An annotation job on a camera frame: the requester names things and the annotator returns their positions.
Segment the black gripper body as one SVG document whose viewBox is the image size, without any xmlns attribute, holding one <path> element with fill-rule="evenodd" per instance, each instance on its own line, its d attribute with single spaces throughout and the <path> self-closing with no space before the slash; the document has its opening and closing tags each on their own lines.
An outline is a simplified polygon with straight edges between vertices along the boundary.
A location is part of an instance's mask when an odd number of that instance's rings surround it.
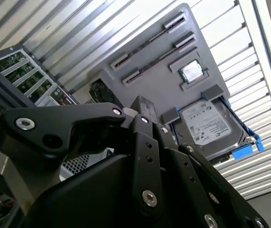
<svg viewBox="0 0 271 228">
<path fill-rule="evenodd" d="M 27 228 L 202 228 L 176 177 L 152 154 L 112 156 L 43 193 Z"/>
</svg>

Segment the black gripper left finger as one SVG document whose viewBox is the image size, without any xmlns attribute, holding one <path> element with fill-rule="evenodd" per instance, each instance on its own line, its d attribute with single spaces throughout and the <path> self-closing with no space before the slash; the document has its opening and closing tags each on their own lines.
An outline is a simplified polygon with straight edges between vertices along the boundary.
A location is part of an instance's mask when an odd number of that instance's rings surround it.
<svg viewBox="0 0 271 228">
<path fill-rule="evenodd" d="M 52 187 L 115 155 L 141 155 L 141 97 L 112 103 L 16 108 L 0 114 L 0 176 L 22 211 Z"/>
</svg>

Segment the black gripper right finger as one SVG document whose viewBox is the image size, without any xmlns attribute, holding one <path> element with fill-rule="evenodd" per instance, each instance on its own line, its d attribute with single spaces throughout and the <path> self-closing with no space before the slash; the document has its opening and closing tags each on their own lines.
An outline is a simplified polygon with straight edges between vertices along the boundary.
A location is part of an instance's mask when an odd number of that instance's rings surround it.
<svg viewBox="0 0 271 228">
<path fill-rule="evenodd" d="M 176 145 L 141 98 L 148 123 L 141 134 L 143 228 L 266 228 L 262 216 L 189 143 Z"/>
</svg>

